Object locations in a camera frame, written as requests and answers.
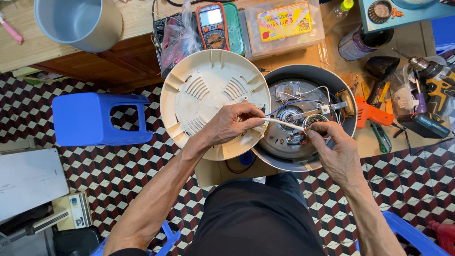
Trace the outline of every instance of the blue wire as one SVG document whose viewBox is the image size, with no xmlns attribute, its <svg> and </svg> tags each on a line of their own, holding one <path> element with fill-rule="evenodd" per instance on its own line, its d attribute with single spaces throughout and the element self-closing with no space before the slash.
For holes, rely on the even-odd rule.
<svg viewBox="0 0 455 256">
<path fill-rule="evenodd" d="M 267 115 L 265 115 L 265 116 L 270 116 L 271 114 L 277 112 L 278 110 L 280 110 L 281 108 L 283 108 L 283 107 L 285 107 L 285 106 L 287 106 L 287 105 L 289 105 L 289 104 L 297 103 L 297 102 L 302 102 L 302 101 L 313 101 L 313 102 L 315 102 L 315 100 L 298 100 L 298 101 L 289 102 L 289 103 L 286 103 L 286 104 L 282 105 L 281 107 L 275 109 L 275 111 L 273 111 L 272 113 L 267 114 Z"/>
<path fill-rule="evenodd" d="M 333 95 L 333 94 L 331 94 L 331 93 L 329 93 L 329 94 L 330 94 L 330 95 L 332 95 L 332 97 L 334 97 L 334 98 L 338 99 L 338 97 L 337 97 L 337 96 L 335 96 L 335 95 Z"/>
</svg>

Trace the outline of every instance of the inner cooking pot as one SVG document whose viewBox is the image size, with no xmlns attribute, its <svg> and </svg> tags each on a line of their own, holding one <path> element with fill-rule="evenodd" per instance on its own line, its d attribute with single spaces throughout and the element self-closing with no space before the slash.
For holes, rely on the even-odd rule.
<svg viewBox="0 0 455 256">
<path fill-rule="evenodd" d="M 275 69 L 265 75 L 265 79 L 272 97 L 272 106 L 274 105 L 273 103 L 276 102 L 275 107 L 272 107 L 272 111 L 282 105 L 282 103 L 280 101 L 277 101 L 276 98 L 276 85 L 281 86 L 283 84 L 289 84 L 291 82 L 291 85 L 295 86 L 295 84 L 298 83 L 298 85 L 301 88 L 304 88 L 306 91 L 312 88 L 317 88 L 319 86 L 326 86 L 329 89 L 329 92 L 333 95 L 342 90 L 347 90 L 354 107 L 354 116 L 346 118 L 342 127 L 344 131 L 351 137 L 354 135 L 355 126 L 357 124 L 357 105 L 355 103 L 354 95 L 346 83 L 333 72 L 313 65 L 298 64 L 283 66 Z M 312 97 L 313 99 L 320 97 L 323 101 L 327 102 L 326 93 L 327 92 L 323 89 L 317 91 L 316 95 Z M 285 110 L 283 110 L 284 108 L 281 108 L 280 111 L 275 113 L 276 116 L 270 116 L 270 118 L 281 118 L 281 116 L 279 116 L 279 113 L 287 114 L 287 112 L 289 112 L 291 114 L 296 114 L 300 113 L 299 111 L 305 112 L 315 109 L 315 104 L 311 104 L 304 105 L 306 109 L 303 110 L 299 109 L 302 108 L 302 104 L 295 104 L 295 106 L 293 106 L 294 104 L 289 105 L 289 107 L 286 107 Z M 287 130 L 286 126 L 280 127 L 276 123 L 270 123 L 268 127 L 268 134 L 266 134 L 264 138 L 261 139 L 261 141 L 256 144 L 256 146 L 254 146 L 253 152 L 269 165 L 286 171 L 302 172 L 321 168 L 322 165 L 319 160 L 319 154 L 315 151 L 314 148 L 312 148 L 312 146 L 300 148 L 297 145 L 289 146 L 289 148 L 287 148 L 286 142 L 281 141 L 277 136 L 273 136 L 273 133 L 281 133 L 285 130 Z M 327 141 L 328 142 L 326 145 L 329 148 L 333 148 L 335 146 L 333 140 Z"/>
<path fill-rule="evenodd" d="M 112 0 L 35 0 L 34 9 L 46 37 L 88 52 L 109 50 L 123 28 Z"/>
</svg>

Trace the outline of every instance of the cream plastic cover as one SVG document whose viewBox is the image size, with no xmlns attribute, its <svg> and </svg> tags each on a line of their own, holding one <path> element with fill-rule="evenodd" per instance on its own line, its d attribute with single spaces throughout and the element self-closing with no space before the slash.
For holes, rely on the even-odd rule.
<svg viewBox="0 0 455 256">
<path fill-rule="evenodd" d="M 164 81 L 160 108 L 167 133 L 183 148 L 221 107 L 240 102 L 270 113 L 270 92 L 264 77 L 242 56 L 212 49 L 189 55 L 171 70 Z M 239 156 L 256 145 L 265 130 L 266 126 L 248 130 L 212 147 L 203 158 L 221 161 Z"/>
</svg>

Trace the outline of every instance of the wooden cabinet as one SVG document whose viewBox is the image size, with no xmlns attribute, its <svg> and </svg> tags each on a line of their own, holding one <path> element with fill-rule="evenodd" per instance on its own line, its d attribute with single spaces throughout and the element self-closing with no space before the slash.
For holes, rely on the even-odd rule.
<svg viewBox="0 0 455 256">
<path fill-rule="evenodd" d="M 101 84 L 112 93 L 163 82 L 151 34 L 116 43 L 100 53 L 85 51 L 31 65 L 33 68 Z"/>
</svg>

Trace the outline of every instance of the aluminum pot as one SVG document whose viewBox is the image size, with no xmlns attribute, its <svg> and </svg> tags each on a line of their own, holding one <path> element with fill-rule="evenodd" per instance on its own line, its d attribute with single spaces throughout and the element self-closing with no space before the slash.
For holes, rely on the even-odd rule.
<svg viewBox="0 0 455 256">
<path fill-rule="evenodd" d="M 109 50 L 120 39 L 121 13 L 112 0 L 35 0 L 43 34 L 88 52 Z"/>
<path fill-rule="evenodd" d="M 332 94 L 344 89 L 348 90 L 349 97 L 351 98 L 354 106 L 354 116 L 352 118 L 346 118 L 343 123 L 343 129 L 347 134 L 349 134 L 349 136 L 352 137 L 354 135 L 355 126 L 357 125 L 357 104 L 355 103 L 354 95 L 349 87 L 335 73 L 313 65 L 297 64 L 280 67 L 271 71 L 264 77 L 270 90 L 274 88 L 275 84 L 288 79 L 303 79 L 317 86 L 326 86 Z M 329 140 L 326 145 L 329 148 L 333 148 L 335 143 L 333 140 Z M 307 161 L 295 162 L 293 160 L 283 159 L 269 153 L 261 147 L 261 143 L 256 144 L 256 146 L 252 148 L 252 151 L 262 161 L 281 170 L 304 172 L 322 167 L 317 153 L 309 155 Z"/>
</svg>

